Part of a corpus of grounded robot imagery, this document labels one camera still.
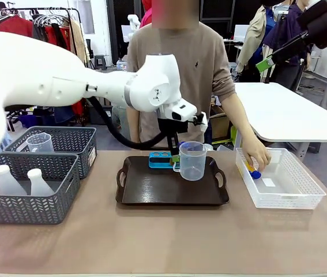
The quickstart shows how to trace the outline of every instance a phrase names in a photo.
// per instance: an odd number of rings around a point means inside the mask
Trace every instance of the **plastic bottle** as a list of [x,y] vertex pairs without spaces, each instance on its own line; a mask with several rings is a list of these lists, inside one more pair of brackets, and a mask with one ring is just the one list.
[[25,196],[24,188],[12,176],[9,166],[0,166],[0,195]]
[[47,197],[54,194],[51,187],[44,181],[42,171],[40,169],[32,169],[27,172],[27,176],[31,181],[31,196]]
[[258,170],[256,170],[248,162],[245,162],[245,165],[248,168],[250,176],[252,176],[253,179],[260,179],[262,177],[262,173],[260,173]]

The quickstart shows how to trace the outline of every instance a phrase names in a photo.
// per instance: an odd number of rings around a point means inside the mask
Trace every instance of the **white plastic basket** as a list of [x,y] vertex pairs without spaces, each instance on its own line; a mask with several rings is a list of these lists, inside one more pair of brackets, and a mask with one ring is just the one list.
[[267,209],[315,209],[326,193],[289,151],[270,149],[269,152],[271,164],[262,178],[255,180],[246,167],[242,149],[236,149],[236,165],[254,205]]

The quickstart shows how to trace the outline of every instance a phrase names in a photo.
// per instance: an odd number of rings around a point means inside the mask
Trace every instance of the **brown tray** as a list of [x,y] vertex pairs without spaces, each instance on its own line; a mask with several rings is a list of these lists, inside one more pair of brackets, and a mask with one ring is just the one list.
[[[195,182],[170,169],[151,169],[148,157],[125,159],[117,174],[116,201],[125,205],[221,206],[229,202],[226,177],[216,161],[207,157],[204,177]],[[220,175],[220,184],[216,175]]]

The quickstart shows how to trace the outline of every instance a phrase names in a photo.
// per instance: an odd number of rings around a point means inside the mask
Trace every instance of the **white bottle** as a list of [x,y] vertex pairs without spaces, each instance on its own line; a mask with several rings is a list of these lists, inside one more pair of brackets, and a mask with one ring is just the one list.
[[12,176],[9,166],[0,166],[0,195],[25,196],[24,188]]
[[27,176],[31,180],[31,196],[47,197],[54,194],[54,191],[48,186],[42,177],[40,169],[32,169],[27,172]]

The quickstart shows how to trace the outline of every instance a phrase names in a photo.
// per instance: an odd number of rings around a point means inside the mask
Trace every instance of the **gray woven basket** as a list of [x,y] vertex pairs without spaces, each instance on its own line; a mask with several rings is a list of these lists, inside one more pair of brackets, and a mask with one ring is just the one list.
[[49,197],[0,195],[0,224],[60,224],[80,188],[77,161],[75,154],[1,153],[0,165],[10,167],[12,176],[28,194],[31,183],[27,172],[32,169],[42,170],[43,179],[55,194]]
[[6,147],[5,151],[29,152],[30,150],[26,140],[34,134],[43,132],[52,135],[52,143],[55,152],[73,153],[79,156],[78,170],[80,179],[85,179],[97,155],[95,128],[31,127],[20,138]]

